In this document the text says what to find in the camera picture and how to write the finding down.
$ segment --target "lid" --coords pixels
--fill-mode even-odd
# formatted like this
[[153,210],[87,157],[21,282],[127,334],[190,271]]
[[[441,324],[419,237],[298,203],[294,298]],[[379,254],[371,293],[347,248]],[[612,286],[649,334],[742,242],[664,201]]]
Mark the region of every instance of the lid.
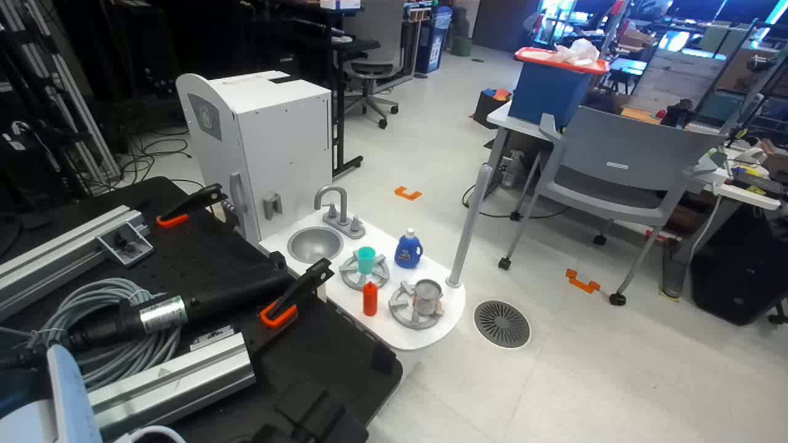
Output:
[[612,68],[607,59],[596,59],[593,64],[572,64],[568,59],[559,59],[558,52],[540,46],[523,46],[520,52],[515,52],[515,59],[590,75],[602,75]]

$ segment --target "metal rack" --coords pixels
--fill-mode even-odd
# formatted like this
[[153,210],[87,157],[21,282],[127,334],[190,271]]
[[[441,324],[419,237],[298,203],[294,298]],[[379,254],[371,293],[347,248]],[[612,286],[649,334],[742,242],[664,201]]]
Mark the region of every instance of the metal rack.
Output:
[[36,91],[58,112],[60,121],[49,121],[65,130],[73,141],[70,149],[77,152],[77,175],[95,186],[106,186],[121,178],[121,168],[113,160],[65,56],[53,42],[53,31],[43,14],[41,0],[0,0],[0,36],[21,48],[21,59],[27,64],[23,71],[36,78],[17,78],[17,87],[43,87]]

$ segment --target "sink faucet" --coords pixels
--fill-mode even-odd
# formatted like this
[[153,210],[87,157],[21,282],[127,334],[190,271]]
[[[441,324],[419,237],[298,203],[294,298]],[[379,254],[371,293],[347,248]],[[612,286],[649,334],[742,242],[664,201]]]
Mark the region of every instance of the sink faucet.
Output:
[[347,221],[347,191],[346,191],[346,186],[323,186],[319,194],[316,194],[316,210],[320,210],[323,207],[323,194],[329,194],[329,191],[337,191],[340,194],[340,224],[346,224]]

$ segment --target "person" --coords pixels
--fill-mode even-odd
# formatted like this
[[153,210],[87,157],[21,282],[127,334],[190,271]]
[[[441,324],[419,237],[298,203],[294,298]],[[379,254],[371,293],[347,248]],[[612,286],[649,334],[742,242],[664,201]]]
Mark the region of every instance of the person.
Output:
[[534,46],[542,31],[547,9],[538,9],[523,19],[523,46]]

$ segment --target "gray chair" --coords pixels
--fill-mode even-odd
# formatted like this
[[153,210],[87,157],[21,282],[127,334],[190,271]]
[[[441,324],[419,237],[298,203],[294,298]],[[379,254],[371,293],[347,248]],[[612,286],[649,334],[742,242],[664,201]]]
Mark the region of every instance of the gray chair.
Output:
[[[554,152],[542,168],[540,185],[527,201],[508,256],[499,264],[506,271],[542,196],[607,221],[635,221],[660,232],[687,191],[698,160],[719,146],[715,135],[649,126],[593,107],[581,107],[564,135],[553,115],[542,115],[542,133],[554,141]],[[612,306],[627,306],[624,291],[632,286],[654,242],[656,234],[608,298]]]
[[399,112],[398,101],[388,101],[377,95],[377,84],[391,78],[403,71],[405,48],[403,48],[403,24],[405,24],[405,7],[395,0],[366,0],[366,9],[355,18],[346,19],[346,31],[358,39],[374,39],[379,42],[377,48],[366,52],[366,59],[346,62],[343,71],[350,78],[358,78],[362,91],[358,101],[353,101],[346,112],[355,107],[372,107],[379,121],[379,128],[388,128],[388,112],[382,103],[389,105],[391,112]]

